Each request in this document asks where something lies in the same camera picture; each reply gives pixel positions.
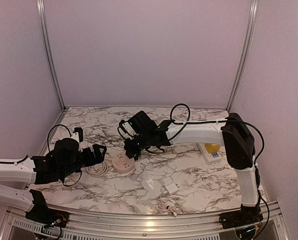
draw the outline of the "marble surface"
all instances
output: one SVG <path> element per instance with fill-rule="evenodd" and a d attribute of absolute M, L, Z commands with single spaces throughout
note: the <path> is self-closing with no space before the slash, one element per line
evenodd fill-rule
<path fill-rule="evenodd" d="M 124 141 L 117 132 L 120 120 L 127 120 L 140 110 L 144 110 L 156 123 L 168 119 L 170 108 L 165 107 L 71 107 L 62 124 L 73 130 L 82 127 L 84 131 L 83 148 L 93 144 L 107 146 L 105 161 L 108 173 L 103 177 L 90 176 L 82 171 L 80 181 L 71 187 L 61 182 L 32 185 L 42 191 L 48 204 L 97 212 L 125 214 L 170 214 L 159 208 L 160 195 L 164 185 L 175 183 L 179 186 L 176 194 L 162 197 L 170 206 L 181 209 L 178 214 L 203 213 L 238 208 L 241 192 L 237 176 L 227 163 L 223 147 L 220 154 L 224 157 L 217 165 L 207 165 L 196 144 L 178 144 L 164 147 L 165 153 L 141 153 L 135 168 L 129 173 L 116 172 L 111 164 L 112 158 L 124 153 Z M 218 119 L 226 117 L 224 110 L 192 109 L 191 119 Z M 186 111 L 174 112 L 179 121 L 186 119 Z M 51 149 L 56 140 L 67 137 L 68 132 L 58 128 L 51 141 Z M 79 173 L 74 173 L 66 184 L 74 183 Z"/>

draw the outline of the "round power outlet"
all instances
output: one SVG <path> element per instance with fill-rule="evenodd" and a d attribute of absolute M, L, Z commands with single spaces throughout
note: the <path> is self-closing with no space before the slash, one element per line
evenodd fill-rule
<path fill-rule="evenodd" d="M 135 167 L 135 159 L 127 157 L 124 153 L 119 153 L 113 156 L 112 166 L 118 173 L 129 173 Z"/>

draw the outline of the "white arm segment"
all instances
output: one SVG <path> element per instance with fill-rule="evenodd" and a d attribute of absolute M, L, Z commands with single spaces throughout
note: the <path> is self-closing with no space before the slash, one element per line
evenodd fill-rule
<path fill-rule="evenodd" d="M 14 164 L 0 163 L 0 182 L 34 183 L 36 173 L 34 172 L 34 161 L 29 157 L 18 163 L 20 159 L 0 159 L 0 162 L 14 162 Z"/>
<path fill-rule="evenodd" d="M 29 212 L 33 207 L 33 196 L 28 190 L 18 190 L 0 184 L 0 204 Z"/>
<path fill-rule="evenodd" d="M 256 183 L 255 166 L 242 170 L 235 169 L 241 191 L 241 203 L 245 207 L 254 207 L 258 203 L 259 194 Z"/>
<path fill-rule="evenodd" d="M 216 119 L 213 123 L 188 124 L 175 138 L 170 140 L 171 144 L 196 143 L 196 144 L 218 144 L 224 145 L 221 127 L 225 126 L 225 118 Z M 172 138 L 184 125 L 170 124 L 166 135 Z M 255 167 L 246 169 L 234 169 L 238 177 L 241 191 L 241 202 L 245 207 L 254 207 L 258 203 L 259 195 L 256 183 Z"/>
<path fill-rule="evenodd" d="M 224 138 L 221 127 L 225 126 L 225 122 L 218 122 L 226 120 L 225 118 L 216 119 L 216 123 L 204 124 L 188 124 L 174 139 L 170 140 L 171 144 L 184 143 L 204 143 L 204 144 L 218 144 L 224 145 Z M 168 127 L 166 135 L 168 139 L 172 138 L 184 125 L 177 125 L 171 123 Z"/>

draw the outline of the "white charger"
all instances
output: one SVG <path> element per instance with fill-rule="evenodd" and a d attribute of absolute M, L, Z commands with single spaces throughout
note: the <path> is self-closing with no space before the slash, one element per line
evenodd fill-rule
<path fill-rule="evenodd" d="M 168 192 L 169 195 L 172 195 L 172 194 L 175 194 L 176 192 L 178 192 L 178 187 L 174 182 L 167 186 L 164 186 L 164 188 L 166 189 L 166 191 Z"/>

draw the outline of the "white cable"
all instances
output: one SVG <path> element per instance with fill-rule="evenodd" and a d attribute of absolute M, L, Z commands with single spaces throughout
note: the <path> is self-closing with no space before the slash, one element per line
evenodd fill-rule
<path fill-rule="evenodd" d="M 162 196 L 163 194 L 165 194 L 167 191 L 164 191 L 163 193 L 160 194 L 159 197 L 159 203 L 158 203 L 158 210 L 166 212 L 169 211 L 171 212 L 175 217 L 177 217 L 177 212 L 181 213 L 182 209 L 180 206 L 170 206 L 167 205 L 163 200 L 162 200 Z"/>
<path fill-rule="evenodd" d="M 96 168 L 95 166 L 97 165 L 87 167 L 86 168 L 87 174 L 95 178 L 100 178 L 106 175 L 106 173 L 108 172 L 109 166 L 106 163 L 106 161 L 103 161 L 101 163 L 101 168 L 98 168 L 98 167 Z"/>

